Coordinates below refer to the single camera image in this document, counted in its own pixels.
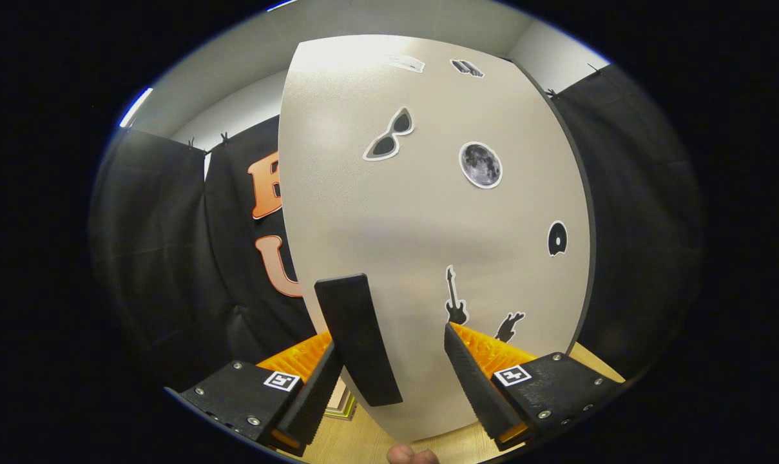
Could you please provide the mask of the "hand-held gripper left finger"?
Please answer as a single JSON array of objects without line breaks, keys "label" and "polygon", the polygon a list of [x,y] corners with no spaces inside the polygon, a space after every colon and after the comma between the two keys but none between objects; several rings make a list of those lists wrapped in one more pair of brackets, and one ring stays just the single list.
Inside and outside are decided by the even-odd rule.
[{"label": "hand-held gripper left finger", "polygon": [[343,366],[331,334],[322,332],[261,362],[232,360],[186,389],[165,392],[242,443],[303,456]]}]

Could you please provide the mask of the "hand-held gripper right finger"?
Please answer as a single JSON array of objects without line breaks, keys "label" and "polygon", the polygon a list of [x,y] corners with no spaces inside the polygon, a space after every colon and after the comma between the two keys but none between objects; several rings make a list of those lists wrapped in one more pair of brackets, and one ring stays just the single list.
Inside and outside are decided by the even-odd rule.
[{"label": "hand-held gripper right finger", "polygon": [[550,440],[606,405],[624,387],[572,356],[532,355],[460,324],[443,349],[478,422],[500,451]]}]

